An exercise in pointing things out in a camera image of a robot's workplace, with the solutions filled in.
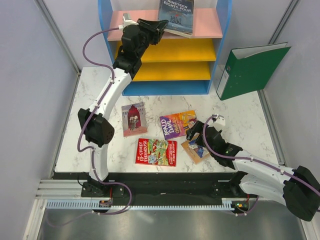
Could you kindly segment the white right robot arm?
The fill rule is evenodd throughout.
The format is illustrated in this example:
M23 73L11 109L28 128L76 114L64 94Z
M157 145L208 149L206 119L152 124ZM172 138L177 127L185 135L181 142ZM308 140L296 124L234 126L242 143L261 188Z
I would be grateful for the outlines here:
M195 138L221 166L236 171L229 184L233 196L245 193L267 198L307 222L320 211L320 183L308 168L290 168L258 158L226 142L220 131L199 120L186 131L186 138Z

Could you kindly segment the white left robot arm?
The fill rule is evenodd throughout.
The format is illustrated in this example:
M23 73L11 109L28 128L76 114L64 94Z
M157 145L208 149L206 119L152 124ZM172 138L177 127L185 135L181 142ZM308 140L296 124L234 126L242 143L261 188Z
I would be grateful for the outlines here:
M110 183L104 181L108 171L108 144L115 129L109 123L111 111L124 89L132 82L142 66L142 56L150 45L157 45L168 25L168 20L124 20L117 30L122 31L121 45L112 66L107 65L110 77L97 99L87 109L78 111L81 132L77 150L90 151L90 171L82 185L82 196L104 197Z

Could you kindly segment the red treehouse book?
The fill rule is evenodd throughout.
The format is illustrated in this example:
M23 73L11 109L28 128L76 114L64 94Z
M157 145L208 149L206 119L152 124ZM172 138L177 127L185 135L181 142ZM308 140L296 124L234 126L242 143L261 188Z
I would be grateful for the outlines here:
M140 165L176 167L177 149L178 144L173 140L139 138L135 163Z

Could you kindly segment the dark blue 1984 book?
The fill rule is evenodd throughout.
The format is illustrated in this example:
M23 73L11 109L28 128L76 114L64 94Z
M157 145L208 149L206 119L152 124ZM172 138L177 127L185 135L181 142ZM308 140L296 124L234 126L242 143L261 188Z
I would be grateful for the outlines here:
M167 20L166 32L185 38L193 35L194 0L161 0L159 21Z

